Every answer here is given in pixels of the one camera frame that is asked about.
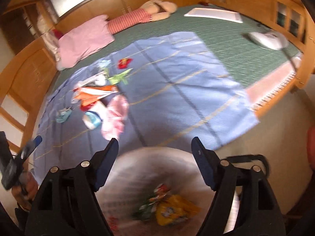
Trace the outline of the person hand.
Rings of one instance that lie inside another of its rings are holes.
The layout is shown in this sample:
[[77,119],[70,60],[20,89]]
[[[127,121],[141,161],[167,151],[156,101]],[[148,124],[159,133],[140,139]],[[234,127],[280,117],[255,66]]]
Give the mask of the person hand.
[[24,183],[14,185],[11,193],[23,210],[30,211],[32,208],[31,202],[38,192],[38,183],[31,172],[23,172],[22,175],[24,176]]

